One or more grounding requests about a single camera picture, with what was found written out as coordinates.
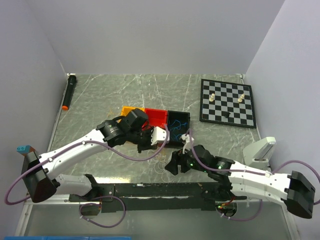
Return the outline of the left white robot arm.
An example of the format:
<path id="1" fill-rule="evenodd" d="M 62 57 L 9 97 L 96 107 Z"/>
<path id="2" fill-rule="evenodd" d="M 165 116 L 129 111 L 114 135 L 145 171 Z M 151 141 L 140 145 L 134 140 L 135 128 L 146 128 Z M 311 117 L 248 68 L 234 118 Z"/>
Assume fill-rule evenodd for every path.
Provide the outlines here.
<path id="1" fill-rule="evenodd" d="M 126 142 L 135 144 L 141 153 L 155 149 L 165 136 L 160 127 L 148 126 L 148 115 L 135 108 L 126 116 L 105 120 L 85 136 L 59 149 L 38 154 L 34 150 L 24 156 L 23 182 L 34 203 L 43 202 L 53 195 L 71 194 L 93 201 L 102 195 L 91 174 L 65 175 L 63 171 L 92 155 L 113 150 Z"/>

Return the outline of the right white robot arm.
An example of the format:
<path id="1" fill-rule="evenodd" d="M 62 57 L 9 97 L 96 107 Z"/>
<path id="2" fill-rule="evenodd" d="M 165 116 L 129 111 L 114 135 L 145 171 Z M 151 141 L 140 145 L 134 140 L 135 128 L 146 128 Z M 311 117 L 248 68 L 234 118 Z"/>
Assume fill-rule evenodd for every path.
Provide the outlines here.
<path id="1" fill-rule="evenodd" d="M 189 170 L 206 173 L 218 186 L 205 193 L 209 199 L 218 202 L 216 208 L 223 214 L 228 212 L 231 201 L 245 198 L 276 203 L 303 219 L 313 216 L 316 189 L 298 171 L 287 174 L 256 169 L 214 156 L 202 145 L 174 151 L 165 169 L 175 176 Z"/>

